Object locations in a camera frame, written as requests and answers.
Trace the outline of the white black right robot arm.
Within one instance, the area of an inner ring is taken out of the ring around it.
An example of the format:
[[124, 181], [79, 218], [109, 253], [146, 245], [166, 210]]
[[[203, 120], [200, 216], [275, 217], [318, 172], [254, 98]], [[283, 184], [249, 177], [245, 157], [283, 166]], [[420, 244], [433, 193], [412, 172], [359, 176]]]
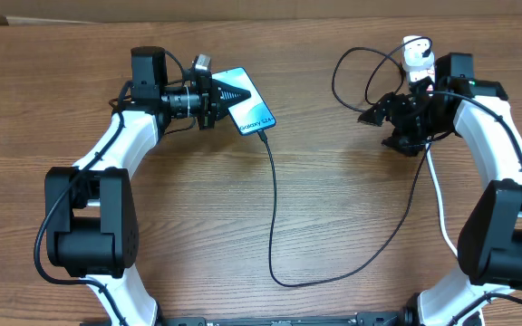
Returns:
[[456, 134], [469, 147], [484, 192], [462, 227], [457, 266], [432, 288], [414, 295], [399, 325], [481, 325], [481, 310], [496, 299], [522, 305], [522, 138], [498, 81], [478, 80], [469, 53], [435, 62], [434, 79], [407, 94], [383, 95], [359, 117], [394, 131], [383, 145], [415, 156], [433, 140]]

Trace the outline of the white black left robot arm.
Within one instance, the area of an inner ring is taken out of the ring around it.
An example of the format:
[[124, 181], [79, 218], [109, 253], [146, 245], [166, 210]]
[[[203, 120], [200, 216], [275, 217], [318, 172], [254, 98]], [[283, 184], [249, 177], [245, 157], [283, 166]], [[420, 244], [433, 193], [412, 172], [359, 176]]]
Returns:
[[204, 54], [177, 81], [168, 78], [171, 54], [164, 48], [135, 47], [130, 54], [132, 77], [109, 102], [110, 127], [83, 158], [45, 176], [34, 266], [48, 283], [90, 287], [111, 325], [161, 325], [160, 305], [135, 265], [140, 231], [131, 177], [173, 120], [211, 129], [230, 116], [240, 127], [262, 100], [244, 69], [213, 73]]

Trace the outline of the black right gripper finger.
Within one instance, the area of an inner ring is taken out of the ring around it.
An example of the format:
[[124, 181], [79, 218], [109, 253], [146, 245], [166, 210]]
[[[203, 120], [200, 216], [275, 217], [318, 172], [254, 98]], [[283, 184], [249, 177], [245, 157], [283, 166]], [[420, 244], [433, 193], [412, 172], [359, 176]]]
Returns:
[[386, 93], [376, 101], [368, 110], [363, 112], [358, 122], [366, 125], [380, 127], [401, 106], [401, 96], [395, 93]]
[[382, 145], [393, 149], [406, 157], [416, 157], [425, 149], [426, 142], [406, 136], [390, 136], [382, 141]]

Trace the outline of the black smartphone lit screen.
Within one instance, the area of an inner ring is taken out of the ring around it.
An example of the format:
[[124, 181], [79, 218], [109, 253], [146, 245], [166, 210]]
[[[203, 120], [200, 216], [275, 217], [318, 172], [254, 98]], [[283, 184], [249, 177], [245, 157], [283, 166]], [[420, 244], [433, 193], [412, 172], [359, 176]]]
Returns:
[[251, 92], [248, 100], [228, 109], [228, 114], [242, 136], [270, 129], [276, 125], [275, 116], [243, 67], [213, 73], [212, 78]]

